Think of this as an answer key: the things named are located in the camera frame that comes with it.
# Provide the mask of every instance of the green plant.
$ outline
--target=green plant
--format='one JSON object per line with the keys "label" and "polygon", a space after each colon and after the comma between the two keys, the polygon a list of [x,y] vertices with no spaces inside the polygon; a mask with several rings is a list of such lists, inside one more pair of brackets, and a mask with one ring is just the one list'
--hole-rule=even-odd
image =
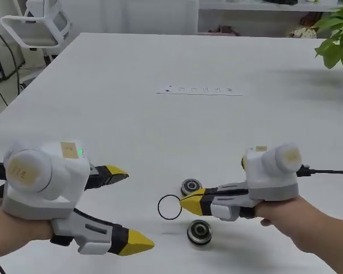
{"label": "green plant", "polygon": [[318,28],[318,31],[332,31],[330,38],[315,49],[316,56],[322,56],[324,65],[329,69],[339,61],[343,65],[343,7],[329,17],[320,19],[313,27]]}

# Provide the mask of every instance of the white wall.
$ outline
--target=white wall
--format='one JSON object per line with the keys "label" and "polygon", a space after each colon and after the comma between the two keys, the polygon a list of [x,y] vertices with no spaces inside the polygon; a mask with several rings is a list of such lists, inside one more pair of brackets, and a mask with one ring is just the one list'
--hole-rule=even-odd
{"label": "white wall", "polygon": [[120,1],[121,0],[61,0],[62,7],[73,24],[71,36],[77,36],[81,32],[121,32]]}
{"label": "white wall", "polygon": [[[122,0],[61,0],[73,23],[72,37],[80,32],[121,33]],[[231,25],[243,36],[282,37],[306,13],[279,11],[201,10],[199,31]]]}

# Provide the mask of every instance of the white table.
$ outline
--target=white table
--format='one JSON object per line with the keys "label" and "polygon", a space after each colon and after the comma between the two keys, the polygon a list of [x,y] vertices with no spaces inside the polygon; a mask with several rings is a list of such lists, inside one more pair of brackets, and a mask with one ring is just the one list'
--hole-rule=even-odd
{"label": "white table", "polygon": [[[186,238],[196,216],[157,214],[158,199],[178,194],[186,178],[205,187],[244,180],[241,156],[257,144],[292,140],[313,168],[343,169],[343,69],[328,71],[314,58],[319,43],[82,34],[0,115],[0,160],[16,138],[82,139],[94,164],[117,165],[130,178],[86,192],[78,208],[141,231],[155,248],[81,256],[75,244],[36,242],[0,259],[7,273],[333,273],[258,220],[205,218],[214,235],[198,249]],[[232,87],[243,96],[156,94],[169,84]],[[343,176],[300,179],[300,191],[343,218]]]}

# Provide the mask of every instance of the shelf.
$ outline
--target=shelf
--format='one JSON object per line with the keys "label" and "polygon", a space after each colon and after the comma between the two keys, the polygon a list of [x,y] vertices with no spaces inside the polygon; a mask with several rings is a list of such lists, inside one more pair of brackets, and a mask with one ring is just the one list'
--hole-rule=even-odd
{"label": "shelf", "polygon": [[320,3],[310,3],[299,1],[294,6],[279,5],[275,3],[263,2],[260,0],[247,0],[244,2],[200,2],[200,10],[265,10],[265,11],[316,11],[333,12],[340,8],[342,4],[323,5]]}

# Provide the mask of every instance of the floor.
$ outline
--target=floor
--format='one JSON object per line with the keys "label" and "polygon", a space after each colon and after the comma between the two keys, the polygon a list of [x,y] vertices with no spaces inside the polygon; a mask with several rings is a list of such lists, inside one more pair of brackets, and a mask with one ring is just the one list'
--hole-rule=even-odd
{"label": "floor", "polygon": [[[25,50],[23,50],[23,54],[24,54],[26,63],[19,70],[19,77],[25,76],[31,73],[34,69],[38,67],[42,67],[44,65],[43,58],[40,54],[30,52],[30,51],[25,51]],[[17,97],[18,90],[17,90],[16,74],[14,74],[8,80],[0,82],[0,92],[8,104],[10,104]],[[5,108],[6,108],[6,105],[4,104],[3,100],[0,97],[0,113]]]}

